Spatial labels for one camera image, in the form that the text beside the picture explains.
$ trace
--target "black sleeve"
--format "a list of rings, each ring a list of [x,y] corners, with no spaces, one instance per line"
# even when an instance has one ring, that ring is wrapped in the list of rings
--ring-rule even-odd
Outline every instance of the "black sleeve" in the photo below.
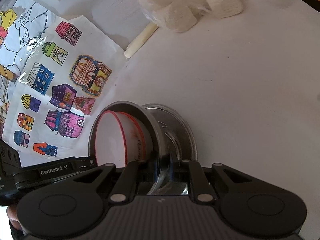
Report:
[[[21,230],[15,229],[12,226],[10,221],[9,221],[9,226],[10,226],[11,235],[12,235],[13,240],[22,240],[24,238],[23,232]]]

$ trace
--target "orange house drawing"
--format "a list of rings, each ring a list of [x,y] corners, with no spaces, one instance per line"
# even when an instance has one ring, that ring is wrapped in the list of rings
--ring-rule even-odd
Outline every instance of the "orange house drawing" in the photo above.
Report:
[[[31,131],[34,121],[35,119],[33,117],[22,113],[18,115],[17,119],[18,125],[27,131]]]

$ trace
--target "white table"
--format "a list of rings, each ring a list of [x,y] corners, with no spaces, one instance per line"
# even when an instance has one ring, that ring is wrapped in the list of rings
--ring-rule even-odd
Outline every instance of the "white table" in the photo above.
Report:
[[[123,68],[110,102],[176,109],[193,130],[203,166],[221,162],[296,193],[308,208],[300,233],[316,240],[320,14],[300,0],[244,3],[242,14],[206,16],[186,33],[159,29]],[[136,0],[44,5],[85,15],[124,49],[148,23]]]

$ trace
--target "red rim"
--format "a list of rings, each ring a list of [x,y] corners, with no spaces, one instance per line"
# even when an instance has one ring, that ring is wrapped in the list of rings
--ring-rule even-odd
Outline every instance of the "red rim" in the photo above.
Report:
[[[133,117],[132,115],[127,114],[127,113],[125,113],[125,112],[118,112],[118,113],[119,113],[119,114],[124,114],[125,116],[127,116],[127,117],[134,123],[134,125],[137,127],[138,132],[139,132],[140,137],[141,137],[141,140],[142,140],[143,160],[145,160],[145,159],[146,159],[146,151],[147,151],[147,150],[146,150],[146,142],[145,142],[145,140],[144,140],[143,132],[142,132],[142,130],[141,130],[140,125],[139,125],[138,122],[134,119],[134,117]]]
[[[123,143],[124,143],[124,155],[125,155],[125,160],[124,160],[124,165],[126,166],[127,163],[128,163],[128,153],[127,153],[127,142],[125,141],[125,136],[124,136],[124,130],[123,130],[123,127],[121,125],[121,122],[118,118],[118,116],[113,112],[113,111],[110,111],[110,110],[107,110],[107,111],[104,111],[100,116],[99,116],[99,119],[97,121],[97,128],[98,128],[98,125],[99,125],[99,122],[100,122],[100,119],[101,117],[104,115],[104,114],[107,114],[107,113],[111,113],[117,120],[119,126],[120,126],[120,130],[121,130],[121,133],[122,133],[122,137],[123,137]],[[97,134],[97,128],[94,132],[94,152],[96,153],[96,134]]]

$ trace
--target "purple house drawing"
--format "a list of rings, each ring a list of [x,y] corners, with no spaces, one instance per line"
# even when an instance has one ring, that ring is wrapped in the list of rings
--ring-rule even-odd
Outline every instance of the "purple house drawing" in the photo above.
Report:
[[[77,91],[68,84],[52,87],[50,103],[56,107],[70,110],[77,95]]]
[[[44,124],[47,125],[51,131],[57,131],[62,136],[77,138],[82,131],[84,117],[74,114],[69,110],[65,112],[49,110]]]

